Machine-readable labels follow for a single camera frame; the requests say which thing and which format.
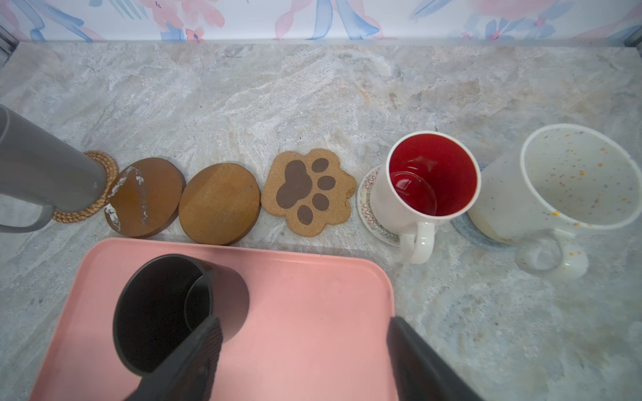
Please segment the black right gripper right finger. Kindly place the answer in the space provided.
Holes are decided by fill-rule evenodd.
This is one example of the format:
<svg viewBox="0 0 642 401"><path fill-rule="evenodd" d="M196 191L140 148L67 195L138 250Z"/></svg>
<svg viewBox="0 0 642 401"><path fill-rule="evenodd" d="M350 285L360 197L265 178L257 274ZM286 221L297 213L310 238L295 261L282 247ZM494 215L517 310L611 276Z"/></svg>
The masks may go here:
<svg viewBox="0 0 642 401"><path fill-rule="evenodd" d="M482 401L402 317L393 317L386 343L400 400Z"/></svg>

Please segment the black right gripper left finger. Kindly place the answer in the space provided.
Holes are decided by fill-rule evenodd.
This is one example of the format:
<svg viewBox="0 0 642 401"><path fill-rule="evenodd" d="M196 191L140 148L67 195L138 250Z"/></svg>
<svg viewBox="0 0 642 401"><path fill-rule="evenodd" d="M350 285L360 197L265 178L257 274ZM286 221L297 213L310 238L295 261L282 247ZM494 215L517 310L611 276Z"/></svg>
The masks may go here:
<svg viewBox="0 0 642 401"><path fill-rule="evenodd" d="M211 315L127 399L209 400L222 344L220 319Z"/></svg>

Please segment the grey-blue woven round coaster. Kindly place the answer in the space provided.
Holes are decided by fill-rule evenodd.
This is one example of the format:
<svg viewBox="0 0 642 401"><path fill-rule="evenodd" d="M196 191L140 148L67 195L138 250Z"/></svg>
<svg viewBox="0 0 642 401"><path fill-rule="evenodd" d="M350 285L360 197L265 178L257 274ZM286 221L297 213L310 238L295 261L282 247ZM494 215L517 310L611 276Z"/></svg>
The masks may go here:
<svg viewBox="0 0 642 401"><path fill-rule="evenodd" d="M481 247L491 252L507 252L514 250L515 247L509 244L495 241L483 234L472 222L467 213L454 218L451 224L457 232L466 238L469 242L477 247Z"/></svg>

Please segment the multicolour stitched round coaster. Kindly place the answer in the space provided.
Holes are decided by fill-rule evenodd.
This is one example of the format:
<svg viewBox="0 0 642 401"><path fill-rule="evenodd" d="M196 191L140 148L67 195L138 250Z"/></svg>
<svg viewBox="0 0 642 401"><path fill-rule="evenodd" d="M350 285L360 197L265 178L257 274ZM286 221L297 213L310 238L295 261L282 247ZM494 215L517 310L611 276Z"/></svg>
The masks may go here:
<svg viewBox="0 0 642 401"><path fill-rule="evenodd" d="M400 247L400 239L397 234L390 232L384 228L375 218L372 212L370 196L379 175L381 166L377 166L370 170L359 184L356 192L356 206L359 218L364 224L365 228L378 240L393 246Z"/></svg>

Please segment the plain brown wooden coaster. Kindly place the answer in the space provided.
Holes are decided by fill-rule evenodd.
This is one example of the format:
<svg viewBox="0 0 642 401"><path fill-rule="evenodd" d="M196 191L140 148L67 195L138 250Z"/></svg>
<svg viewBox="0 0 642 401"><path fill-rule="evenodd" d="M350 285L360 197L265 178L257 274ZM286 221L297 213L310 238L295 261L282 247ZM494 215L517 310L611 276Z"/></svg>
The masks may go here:
<svg viewBox="0 0 642 401"><path fill-rule="evenodd" d="M227 246L254 227L261 194L254 175L235 163L207 167L187 184L179 204L182 230L196 243Z"/></svg>

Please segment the brown wooden coaster white streak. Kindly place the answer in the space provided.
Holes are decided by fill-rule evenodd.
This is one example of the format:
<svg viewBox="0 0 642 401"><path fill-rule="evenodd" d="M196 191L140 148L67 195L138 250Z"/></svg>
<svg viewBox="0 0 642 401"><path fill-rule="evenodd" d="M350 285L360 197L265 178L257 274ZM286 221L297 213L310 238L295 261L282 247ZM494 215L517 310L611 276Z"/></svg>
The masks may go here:
<svg viewBox="0 0 642 401"><path fill-rule="evenodd" d="M125 237L156 235L178 216L184 175L162 158L138 160L120 172L107 192L105 220Z"/></svg>

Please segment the woven rattan round coaster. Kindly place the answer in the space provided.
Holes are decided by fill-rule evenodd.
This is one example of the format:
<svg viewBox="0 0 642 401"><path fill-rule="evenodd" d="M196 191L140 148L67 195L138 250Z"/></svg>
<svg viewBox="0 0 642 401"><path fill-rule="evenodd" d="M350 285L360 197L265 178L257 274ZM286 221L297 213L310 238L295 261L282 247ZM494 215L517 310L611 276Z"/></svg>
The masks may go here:
<svg viewBox="0 0 642 401"><path fill-rule="evenodd" d="M80 212L60 212L56 210L53 214L53 220L56 222L63 224L83 222L98 213L107 203L108 191L110 190L110 186L113 184L115 178L120 172L119 167L116 161L105 152L90 150L86 151L85 155L88 156L91 160L99 163L104 168L106 174L105 188L96 202L94 202L90 207L81 210Z"/></svg>

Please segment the white mug red interior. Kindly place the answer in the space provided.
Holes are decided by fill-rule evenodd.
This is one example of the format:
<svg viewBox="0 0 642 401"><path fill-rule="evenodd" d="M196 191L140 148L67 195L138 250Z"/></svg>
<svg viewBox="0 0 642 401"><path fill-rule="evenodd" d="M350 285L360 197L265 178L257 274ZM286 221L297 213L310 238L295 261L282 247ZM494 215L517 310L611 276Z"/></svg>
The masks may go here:
<svg viewBox="0 0 642 401"><path fill-rule="evenodd" d="M370 193L377 222L398 235L406 262L433 253L437 228L466 213L478 198L481 170L459 140L434 131L398 140L379 168Z"/></svg>

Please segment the cork paw print coaster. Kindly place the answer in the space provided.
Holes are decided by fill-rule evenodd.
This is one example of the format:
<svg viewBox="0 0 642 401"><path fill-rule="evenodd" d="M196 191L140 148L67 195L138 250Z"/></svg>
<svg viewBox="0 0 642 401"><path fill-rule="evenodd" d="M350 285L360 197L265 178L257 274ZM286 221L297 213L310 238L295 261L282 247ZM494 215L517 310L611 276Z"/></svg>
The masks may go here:
<svg viewBox="0 0 642 401"><path fill-rule="evenodd" d="M274 159L261 203L268 214L283 217L295 234L316 237L325 227L349 219L349 199L356 189L356 179L341 168L334 152L286 151Z"/></svg>

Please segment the white speckled mug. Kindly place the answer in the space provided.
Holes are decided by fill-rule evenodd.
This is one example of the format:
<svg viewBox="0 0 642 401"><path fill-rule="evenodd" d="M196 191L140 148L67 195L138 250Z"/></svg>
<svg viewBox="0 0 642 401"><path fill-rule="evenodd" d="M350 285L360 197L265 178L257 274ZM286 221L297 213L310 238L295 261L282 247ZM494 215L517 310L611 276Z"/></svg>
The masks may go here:
<svg viewBox="0 0 642 401"><path fill-rule="evenodd" d="M485 236L516 247L515 262L551 281L582 277L576 237L619 229L641 214L641 170L606 135L581 125L533 132L486 166L468 215Z"/></svg>

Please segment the grey ceramic mug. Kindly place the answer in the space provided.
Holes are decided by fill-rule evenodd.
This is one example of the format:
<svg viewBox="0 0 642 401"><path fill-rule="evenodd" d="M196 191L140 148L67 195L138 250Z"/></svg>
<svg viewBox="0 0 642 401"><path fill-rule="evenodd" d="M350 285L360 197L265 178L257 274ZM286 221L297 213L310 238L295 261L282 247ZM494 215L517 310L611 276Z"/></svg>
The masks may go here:
<svg viewBox="0 0 642 401"><path fill-rule="evenodd" d="M2 225L1 232L35 232L56 211L80 212L99 200L106 185L99 162L1 106L1 193L42 207L36 222Z"/></svg>

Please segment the black ceramic mug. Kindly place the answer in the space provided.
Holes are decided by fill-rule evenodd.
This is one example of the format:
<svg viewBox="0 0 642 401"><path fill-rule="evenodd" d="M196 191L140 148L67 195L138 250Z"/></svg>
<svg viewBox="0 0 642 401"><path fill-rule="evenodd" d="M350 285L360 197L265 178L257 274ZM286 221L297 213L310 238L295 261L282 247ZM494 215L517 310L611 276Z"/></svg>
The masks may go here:
<svg viewBox="0 0 642 401"><path fill-rule="evenodd" d="M141 267L120 294L113 320L115 349L127 369L145 376L210 315L220 319L223 339L231 339L249 308L240 273L186 255L163 255Z"/></svg>

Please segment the pink rectangular tray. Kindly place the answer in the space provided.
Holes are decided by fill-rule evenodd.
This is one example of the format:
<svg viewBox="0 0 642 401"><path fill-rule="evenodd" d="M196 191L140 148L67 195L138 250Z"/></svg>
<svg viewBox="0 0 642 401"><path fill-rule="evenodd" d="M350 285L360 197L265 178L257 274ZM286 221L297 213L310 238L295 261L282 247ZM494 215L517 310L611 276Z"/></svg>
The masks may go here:
<svg viewBox="0 0 642 401"><path fill-rule="evenodd" d="M34 400L122 400L140 378L115 351L125 284L146 262L182 254L237 271L250 296L222 346L215 400L394 400L386 345L394 293L384 270L350 257L109 238L80 264L31 394Z"/></svg>

